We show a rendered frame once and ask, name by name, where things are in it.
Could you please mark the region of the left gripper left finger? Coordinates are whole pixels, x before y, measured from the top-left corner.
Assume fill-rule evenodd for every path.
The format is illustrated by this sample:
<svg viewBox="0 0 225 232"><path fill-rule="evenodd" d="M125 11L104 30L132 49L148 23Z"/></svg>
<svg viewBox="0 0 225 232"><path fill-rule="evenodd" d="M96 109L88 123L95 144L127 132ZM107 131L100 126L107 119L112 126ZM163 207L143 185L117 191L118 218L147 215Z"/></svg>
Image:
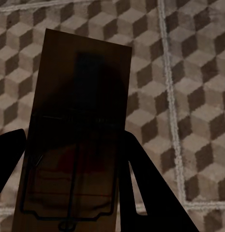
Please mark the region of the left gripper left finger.
<svg viewBox="0 0 225 232"><path fill-rule="evenodd" d="M26 143L23 129L0 135L0 193L23 155Z"/></svg>

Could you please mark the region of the mousetrap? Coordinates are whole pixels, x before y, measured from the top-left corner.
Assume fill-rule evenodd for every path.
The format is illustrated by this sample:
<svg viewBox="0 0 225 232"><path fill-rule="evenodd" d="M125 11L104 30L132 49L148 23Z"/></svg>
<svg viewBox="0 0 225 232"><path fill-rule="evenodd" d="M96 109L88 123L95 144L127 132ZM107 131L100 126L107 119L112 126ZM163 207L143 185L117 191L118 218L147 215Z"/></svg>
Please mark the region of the mousetrap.
<svg viewBox="0 0 225 232"><path fill-rule="evenodd" d="M12 232L115 232L131 60L130 46L45 30Z"/></svg>

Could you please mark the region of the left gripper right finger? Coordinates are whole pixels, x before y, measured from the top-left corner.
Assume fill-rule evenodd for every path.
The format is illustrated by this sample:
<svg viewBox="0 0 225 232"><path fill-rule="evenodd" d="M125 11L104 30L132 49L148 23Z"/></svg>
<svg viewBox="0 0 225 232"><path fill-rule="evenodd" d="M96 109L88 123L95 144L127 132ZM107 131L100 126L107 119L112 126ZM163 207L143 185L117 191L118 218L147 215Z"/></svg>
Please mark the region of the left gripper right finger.
<svg viewBox="0 0 225 232"><path fill-rule="evenodd" d="M118 129L121 232L199 232L135 136ZM147 216L135 208L129 161Z"/></svg>

